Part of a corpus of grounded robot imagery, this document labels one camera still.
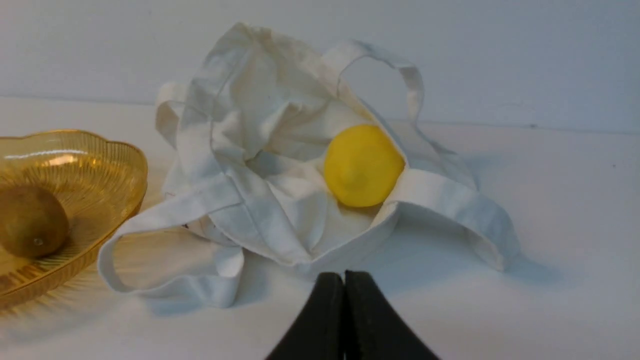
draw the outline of yellow glass dish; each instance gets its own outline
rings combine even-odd
[[[59,286],[95,261],[102,242],[140,210],[147,172],[140,149],[86,131],[0,137],[0,192],[41,186],[58,198],[70,222],[69,239],[50,256],[18,258],[0,247],[0,309]]]

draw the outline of white canvas bag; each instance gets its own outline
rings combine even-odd
[[[413,64],[357,41],[321,56],[303,42],[245,24],[218,40],[189,86],[162,87],[156,128],[177,159],[165,201],[129,219],[101,248],[98,269],[108,286],[227,307],[236,295],[243,249],[303,274],[341,272],[389,237],[403,202],[462,225],[476,252],[504,270],[518,252],[508,214],[477,192],[468,168],[438,143],[424,137],[428,153],[407,158],[384,120],[340,78],[363,57],[400,72],[415,123],[424,89]],[[180,116],[177,108],[184,108]],[[384,204],[365,211],[339,204],[323,178],[328,144],[359,124],[380,126],[406,162]],[[122,236],[184,224],[216,244],[214,270],[147,289],[123,283],[113,265]]]

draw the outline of brown fruit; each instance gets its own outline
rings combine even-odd
[[[39,258],[67,239],[69,220],[56,197],[37,186],[0,193],[0,244],[13,255]]]

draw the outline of white table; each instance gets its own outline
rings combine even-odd
[[[0,98],[0,114],[0,136],[67,127],[137,145],[151,166],[148,202],[157,200],[172,150],[151,106]],[[396,128],[419,146],[409,126]],[[402,220],[358,268],[418,336],[445,360],[640,359],[640,136],[424,129],[464,155],[511,213],[524,256],[502,274],[457,236]],[[243,276],[231,309],[163,307],[108,292],[90,267],[54,293],[58,305],[0,318],[0,359],[262,359],[312,283],[257,256]]]

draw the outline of lemon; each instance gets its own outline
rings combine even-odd
[[[378,126],[358,125],[329,144],[324,180],[338,201],[364,208],[382,203],[403,169],[403,157]]]
[[[39,258],[58,250],[69,221],[56,197],[36,186],[17,186],[0,193],[0,244],[9,253]]]

